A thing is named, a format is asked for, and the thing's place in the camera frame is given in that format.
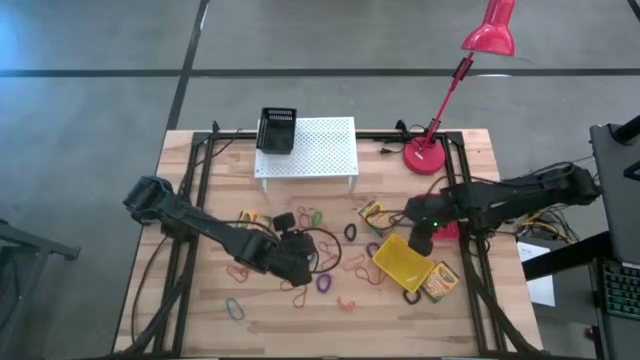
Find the black plastic basket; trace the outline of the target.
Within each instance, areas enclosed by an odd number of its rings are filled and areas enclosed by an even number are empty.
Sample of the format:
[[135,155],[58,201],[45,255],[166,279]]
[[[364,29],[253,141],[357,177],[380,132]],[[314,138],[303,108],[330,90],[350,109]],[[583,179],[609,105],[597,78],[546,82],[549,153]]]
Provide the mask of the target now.
[[296,120],[295,108],[263,108],[256,148],[265,154],[289,155],[294,147]]

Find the yellow plastic basket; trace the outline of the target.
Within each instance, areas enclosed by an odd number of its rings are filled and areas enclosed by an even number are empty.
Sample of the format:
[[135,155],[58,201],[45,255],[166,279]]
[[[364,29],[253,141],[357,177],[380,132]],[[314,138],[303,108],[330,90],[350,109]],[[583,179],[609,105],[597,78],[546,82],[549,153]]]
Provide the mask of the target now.
[[372,257],[373,263],[404,290],[415,293],[435,268],[435,263],[391,233]]

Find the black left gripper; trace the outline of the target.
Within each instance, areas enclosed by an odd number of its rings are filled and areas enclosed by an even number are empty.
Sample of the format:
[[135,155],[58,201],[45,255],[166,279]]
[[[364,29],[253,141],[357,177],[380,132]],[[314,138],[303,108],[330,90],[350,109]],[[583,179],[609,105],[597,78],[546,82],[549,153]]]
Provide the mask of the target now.
[[272,257],[272,273],[294,286],[307,285],[312,281],[307,256],[316,252],[316,248],[313,238],[302,230],[296,230],[295,225],[291,212],[273,218],[274,230],[280,232],[281,237]]

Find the grey metal cart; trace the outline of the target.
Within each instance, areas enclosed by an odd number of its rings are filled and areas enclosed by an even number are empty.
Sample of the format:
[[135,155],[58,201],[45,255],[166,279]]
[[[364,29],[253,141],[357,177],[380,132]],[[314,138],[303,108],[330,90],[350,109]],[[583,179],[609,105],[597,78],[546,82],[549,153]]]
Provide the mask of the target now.
[[22,331],[26,312],[51,255],[74,261],[69,247],[0,220],[0,360],[8,360]]

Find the Crayola crayon box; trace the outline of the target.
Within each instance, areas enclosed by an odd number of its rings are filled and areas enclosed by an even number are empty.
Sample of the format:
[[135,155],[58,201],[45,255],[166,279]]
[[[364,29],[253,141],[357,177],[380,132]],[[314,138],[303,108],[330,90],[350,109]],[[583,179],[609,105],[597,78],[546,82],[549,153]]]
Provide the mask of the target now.
[[384,205],[376,200],[367,202],[357,210],[358,215],[369,226],[373,233],[384,237],[393,227],[395,211],[389,212]]
[[238,222],[236,223],[237,227],[258,228],[259,225],[262,225],[264,227],[271,229],[272,218],[255,211],[248,211],[248,210],[240,211]]
[[441,301],[459,283],[458,274],[444,261],[439,262],[422,284],[433,303]]

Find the red desk lamp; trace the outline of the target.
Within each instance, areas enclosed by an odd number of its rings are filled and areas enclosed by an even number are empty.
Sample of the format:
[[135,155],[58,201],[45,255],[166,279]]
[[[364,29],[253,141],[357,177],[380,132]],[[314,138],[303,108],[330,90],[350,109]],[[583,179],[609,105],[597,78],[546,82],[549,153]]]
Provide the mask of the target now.
[[464,79],[473,64],[476,53],[513,57],[515,41],[509,23],[515,0],[489,0],[482,23],[463,41],[461,49],[468,52],[453,73],[447,93],[425,133],[411,140],[403,148],[402,158],[409,170],[419,175],[433,175],[445,163],[444,145],[436,139],[441,118],[458,84]]

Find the blue rubber band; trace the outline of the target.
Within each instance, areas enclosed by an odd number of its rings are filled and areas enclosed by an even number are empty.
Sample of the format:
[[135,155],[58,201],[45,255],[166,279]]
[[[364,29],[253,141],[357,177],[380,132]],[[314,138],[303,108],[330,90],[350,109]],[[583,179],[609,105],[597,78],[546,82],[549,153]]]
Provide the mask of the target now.
[[232,320],[239,322],[245,319],[245,311],[236,298],[226,298],[225,307],[229,317]]

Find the black aluminium table frame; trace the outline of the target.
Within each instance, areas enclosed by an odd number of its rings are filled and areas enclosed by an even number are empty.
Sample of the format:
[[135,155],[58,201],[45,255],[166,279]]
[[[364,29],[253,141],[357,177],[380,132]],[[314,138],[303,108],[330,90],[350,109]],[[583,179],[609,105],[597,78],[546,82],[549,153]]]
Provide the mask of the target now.
[[[143,229],[114,347],[122,350],[149,323],[171,281],[193,267],[191,290],[172,307],[162,344],[150,350],[186,358],[400,358],[475,357],[482,350],[509,348],[510,341],[491,319],[484,303],[471,298],[458,284],[438,303],[423,298],[408,305],[401,287],[391,279],[379,286],[358,279],[342,263],[360,253],[362,265],[378,275],[365,246],[376,235],[357,210],[371,200],[389,209],[402,208],[408,198],[445,185],[442,174],[412,173],[398,155],[381,155],[377,138],[357,143],[359,176],[353,192],[344,178],[316,178],[268,182],[267,191],[254,177],[256,158],[250,136],[226,131],[214,143],[206,132],[170,131],[166,134],[157,172],[178,184],[190,163],[197,165],[191,199],[221,219],[236,218],[248,209],[267,215],[296,211],[299,206],[323,213],[317,241],[340,253],[331,266],[331,289],[321,294],[307,285],[303,308],[296,309],[298,291],[283,292],[271,275],[249,274],[237,283],[227,273],[236,265],[221,246],[207,238],[196,243],[173,243],[156,225]],[[349,223],[357,227],[354,242],[343,234]],[[356,308],[343,311],[336,298],[353,300]],[[238,300],[243,321],[232,320],[225,299]]]

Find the backlit computer keyboard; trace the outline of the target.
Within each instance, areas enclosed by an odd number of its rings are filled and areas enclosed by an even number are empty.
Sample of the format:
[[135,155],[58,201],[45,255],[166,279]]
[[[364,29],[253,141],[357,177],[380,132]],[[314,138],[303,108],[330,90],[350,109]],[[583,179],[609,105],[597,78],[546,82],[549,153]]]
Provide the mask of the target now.
[[640,321],[640,269],[605,262],[601,271],[607,312]]

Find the white paper sheet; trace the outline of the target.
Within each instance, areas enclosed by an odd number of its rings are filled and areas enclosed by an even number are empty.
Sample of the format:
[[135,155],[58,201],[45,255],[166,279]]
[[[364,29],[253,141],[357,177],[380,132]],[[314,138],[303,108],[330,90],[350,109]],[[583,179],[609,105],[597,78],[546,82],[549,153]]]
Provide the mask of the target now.
[[[525,242],[518,242],[517,247],[522,263],[550,252],[549,248],[528,244]],[[528,280],[527,287],[530,299],[533,303],[549,307],[555,306],[554,283],[552,275],[537,278],[535,280]]]

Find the dark grey desk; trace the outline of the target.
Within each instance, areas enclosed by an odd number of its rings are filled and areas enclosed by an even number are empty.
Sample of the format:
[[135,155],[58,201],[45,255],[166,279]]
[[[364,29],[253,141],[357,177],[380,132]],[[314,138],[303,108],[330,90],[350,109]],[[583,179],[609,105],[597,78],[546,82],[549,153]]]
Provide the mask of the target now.
[[640,266],[640,114],[589,131],[613,255]]

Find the white perforated shelf riser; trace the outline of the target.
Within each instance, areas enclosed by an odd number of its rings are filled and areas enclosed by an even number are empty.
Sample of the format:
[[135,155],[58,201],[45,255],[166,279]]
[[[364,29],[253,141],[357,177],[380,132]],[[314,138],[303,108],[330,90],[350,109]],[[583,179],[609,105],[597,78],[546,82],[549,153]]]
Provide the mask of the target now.
[[358,176],[353,117],[298,118],[290,154],[256,151],[254,177],[264,191],[271,179],[346,178],[353,192]]

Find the black desk beam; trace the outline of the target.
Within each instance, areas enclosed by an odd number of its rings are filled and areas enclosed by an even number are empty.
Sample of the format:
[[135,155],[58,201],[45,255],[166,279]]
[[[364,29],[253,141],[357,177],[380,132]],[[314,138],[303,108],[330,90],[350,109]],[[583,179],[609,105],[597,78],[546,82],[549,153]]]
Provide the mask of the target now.
[[530,281],[586,265],[599,257],[611,256],[610,232],[604,231],[564,248],[526,260],[522,263],[522,267],[525,279]]

